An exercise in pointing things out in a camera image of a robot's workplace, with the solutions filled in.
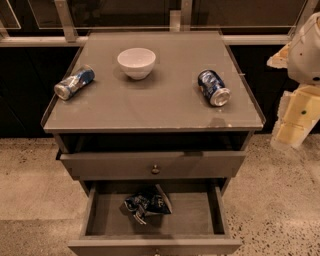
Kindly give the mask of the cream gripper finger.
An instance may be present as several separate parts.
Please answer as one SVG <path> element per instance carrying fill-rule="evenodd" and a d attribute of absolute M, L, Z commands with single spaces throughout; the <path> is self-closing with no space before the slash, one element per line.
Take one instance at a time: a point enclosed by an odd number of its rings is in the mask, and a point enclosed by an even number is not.
<path fill-rule="evenodd" d="M 277 69 L 287 68 L 289 47 L 289 43 L 283 46 L 277 53 L 268 59 L 267 65 Z"/>
<path fill-rule="evenodd" d="M 300 84 L 280 99 L 272 131 L 274 148 L 298 148 L 320 120 L 320 86 Z"/>

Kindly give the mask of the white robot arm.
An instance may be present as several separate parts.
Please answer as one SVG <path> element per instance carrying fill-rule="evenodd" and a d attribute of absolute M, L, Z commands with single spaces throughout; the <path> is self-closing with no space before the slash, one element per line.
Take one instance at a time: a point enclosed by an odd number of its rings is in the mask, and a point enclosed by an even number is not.
<path fill-rule="evenodd" d="M 312 14 L 267 65 L 286 68 L 288 77 L 299 83 L 280 99 L 271 145 L 298 148 L 320 120 L 320 13 Z"/>

